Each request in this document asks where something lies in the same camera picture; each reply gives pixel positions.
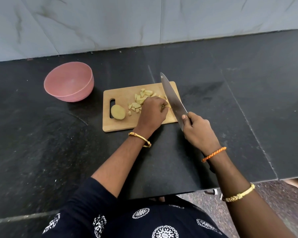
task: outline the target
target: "bowl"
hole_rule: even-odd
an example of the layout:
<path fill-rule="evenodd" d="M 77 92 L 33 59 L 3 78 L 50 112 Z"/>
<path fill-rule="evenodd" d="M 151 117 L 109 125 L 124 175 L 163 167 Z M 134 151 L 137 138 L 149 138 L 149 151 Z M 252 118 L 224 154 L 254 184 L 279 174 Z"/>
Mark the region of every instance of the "bowl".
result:
<path fill-rule="evenodd" d="M 83 62 L 68 62 L 53 69 L 44 80 L 45 91 L 65 102 L 77 102 L 91 94 L 93 72 Z"/>

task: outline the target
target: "wooden cutting board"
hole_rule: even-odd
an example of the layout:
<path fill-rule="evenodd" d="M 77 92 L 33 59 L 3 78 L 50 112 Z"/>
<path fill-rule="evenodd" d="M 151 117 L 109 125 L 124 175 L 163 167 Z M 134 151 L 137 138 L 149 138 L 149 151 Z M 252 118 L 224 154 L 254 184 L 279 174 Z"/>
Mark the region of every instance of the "wooden cutting board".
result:
<path fill-rule="evenodd" d="M 177 96 L 179 96 L 179 92 L 175 82 L 170 82 L 172 88 L 174 89 Z M 127 88 L 117 88 L 104 91 L 103 94 L 103 131 L 111 132 L 111 131 L 118 131 L 124 129 L 135 128 L 138 119 L 139 113 L 136 113 L 131 110 L 131 116 L 128 116 L 128 104 L 135 102 L 135 94 L 140 94 L 140 90 L 145 88 L 146 90 L 151 90 L 157 95 L 166 95 L 162 83 L 154 83 L 154 84 L 147 84 L 147 85 L 140 85 L 134 87 L 127 87 Z M 126 110 L 126 117 L 123 120 L 111 119 L 110 118 L 110 101 L 115 99 L 115 103 L 120 105 Z M 169 108 L 167 113 L 166 119 L 163 121 L 165 123 L 174 123 L 177 122 L 173 111 Z"/>

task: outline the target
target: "forearm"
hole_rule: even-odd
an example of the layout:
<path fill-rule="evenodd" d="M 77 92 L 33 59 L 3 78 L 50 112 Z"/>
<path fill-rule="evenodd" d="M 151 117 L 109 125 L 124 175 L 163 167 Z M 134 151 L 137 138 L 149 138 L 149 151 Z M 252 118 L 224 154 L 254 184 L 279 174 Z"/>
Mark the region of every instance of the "forearm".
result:
<path fill-rule="evenodd" d="M 225 198 L 242 193 L 250 183 L 223 151 L 210 159 Z M 253 190 L 242 199 L 227 202 L 235 227 L 241 237 L 294 237 L 269 205 Z"/>
<path fill-rule="evenodd" d="M 146 139 L 151 135 L 137 128 L 134 129 L 134 132 Z M 129 136 L 91 177 L 102 184 L 115 197 L 118 197 L 144 144 L 144 140 L 135 136 Z"/>

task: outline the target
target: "knife blade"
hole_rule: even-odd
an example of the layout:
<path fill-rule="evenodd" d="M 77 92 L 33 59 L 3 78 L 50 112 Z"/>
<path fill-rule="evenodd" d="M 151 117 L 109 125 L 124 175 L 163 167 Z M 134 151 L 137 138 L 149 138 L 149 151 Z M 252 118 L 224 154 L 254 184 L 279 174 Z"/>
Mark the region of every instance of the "knife blade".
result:
<path fill-rule="evenodd" d="M 176 119 L 178 120 L 181 130 L 183 131 L 182 115 L 187 115 L 188 112 L 186 111 L 182 102 L 179 100 L 177 94 L 173 90 L 167 77 L 163 73 L 160 73 L 160 76 L 161 76 L 161 83 L 162 83 L 163 89 L 170 103 L 172 111 Z"/>

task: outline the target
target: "bowl rim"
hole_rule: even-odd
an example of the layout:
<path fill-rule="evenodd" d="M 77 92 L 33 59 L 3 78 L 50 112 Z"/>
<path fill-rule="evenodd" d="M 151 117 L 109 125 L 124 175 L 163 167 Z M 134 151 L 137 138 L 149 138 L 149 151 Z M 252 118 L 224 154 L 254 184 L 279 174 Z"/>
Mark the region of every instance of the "bowl rim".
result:
<path fill-rule="evenodd" d="M 52 96 L 54 96 L 54 97 L 60 97 L 60 98 L 61 98 L 61 97 L 72 96 L 72 95 L 74 95 L 74 94 L 76 94 L 76 93 L 82 91 L 82 90 L 83 90 L 84 88 L 86 88 L 86 87 L 88 86 L 88 84 L 92 81 L 92 79 L 93 79 L 93 71 L 91 70 L 91 67 L 90 67 L 89 65 L 87 65 L 86 63 L 78 62 L 78 63 L 82 63 L 82 64 L 84 64 L 85 66 L 87 66 L 87 67 L 89 68 L 89 70 L 91 71 L 91 78 L 89 79 L 89 81 L 87 82 L 87 84 L 86 84 L 83 88 L 81 88 L 79 91 L 77 91 L 77 92 L 75 92 L 75 93 L 72 93 L 72 94 L 69 94 L 69 95 L 65 95 L 65 96 L 53 95 L 53 94 L 51 94 L 50 92 L 48 92 L 48 91 L 46 90 L 46 87 L 45 87 L 45 81 L 46 81 L 46 79 L 48 78 L 48 76 L 49 76 L 49 75 L 51 74 L 51 72 L 53 72 L 55 69 L 60 68 L 61 66 L 65 65 L 65 64 L 69 64 L 69 63 L 76 63 L 76 62 L 66 62 L 66 63 L 64 63 L 64 64 L 58 65 L 57 67 L 53 68 L 53 69 L 48 73 L 48 75 L 45 77 L 43 86 L 44 86 L 45 91 L 46 91 L 49 95 L 52 95 Z"/>

